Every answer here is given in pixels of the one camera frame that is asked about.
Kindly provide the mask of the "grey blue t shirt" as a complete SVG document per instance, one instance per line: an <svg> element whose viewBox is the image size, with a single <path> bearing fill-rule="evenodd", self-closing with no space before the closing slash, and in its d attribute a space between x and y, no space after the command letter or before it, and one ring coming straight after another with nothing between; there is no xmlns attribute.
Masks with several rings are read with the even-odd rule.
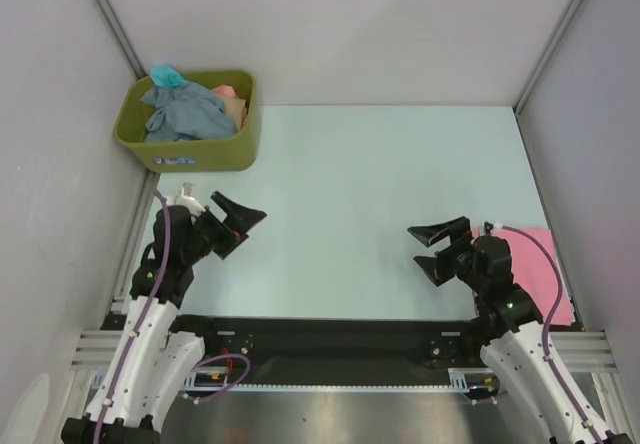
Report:
<svg viewBox="0 0 640 444"><path fill-rule="evenodd" d="M224 101L197 83L153 86L140 102L154 108L145 124L146 142L217 140L236 133Z"/></svg>

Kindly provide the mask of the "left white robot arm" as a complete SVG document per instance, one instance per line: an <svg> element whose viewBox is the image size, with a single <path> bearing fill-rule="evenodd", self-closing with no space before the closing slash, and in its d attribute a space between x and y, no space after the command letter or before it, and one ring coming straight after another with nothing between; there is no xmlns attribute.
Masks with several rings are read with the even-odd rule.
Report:
<svg viewBox="0 0 640 444"><path fill-rule="evenodd" d="M166 415L193 371L214 363L241 363L240 375L225 378L206 401L228 392L249 374L247 353L226 351L211 320L179 313L195 265L211 254L228 257L267 216L220 192L211 199L224 219L198 202L188 185L159 199L153 240L133 275L114 355L82 417L65 421L62 442L158 443Z"/></svg>

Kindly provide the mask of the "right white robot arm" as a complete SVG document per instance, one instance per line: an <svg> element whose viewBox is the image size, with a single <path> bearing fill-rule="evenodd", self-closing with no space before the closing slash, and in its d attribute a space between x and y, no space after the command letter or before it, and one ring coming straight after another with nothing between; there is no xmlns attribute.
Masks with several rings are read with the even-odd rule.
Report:
<svg viewBox="0 0 640 444"><path fill-rule="evenodd" d="M426 247L449 241L433 256L414 259L434 285L456 278L475 294L478 316L461 340L463 357L492 371L542 442L630 442L576 384L552 342L550 319L516 282L510 245L493 229L486 224L483 234L473 236L469 219L461 216L408 230Z"/></svg>

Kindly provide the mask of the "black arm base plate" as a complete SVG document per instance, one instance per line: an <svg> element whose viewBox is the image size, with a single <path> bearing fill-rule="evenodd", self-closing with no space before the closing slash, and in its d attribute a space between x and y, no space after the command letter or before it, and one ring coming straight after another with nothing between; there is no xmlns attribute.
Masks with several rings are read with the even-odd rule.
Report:
<svg viewBox="0 0 640 444"><path fill-rule="evenodd" d="M169 328L195 335L207 357L232 353L246 385L411 387L483 368L477 323L182 314Z"/></svg>

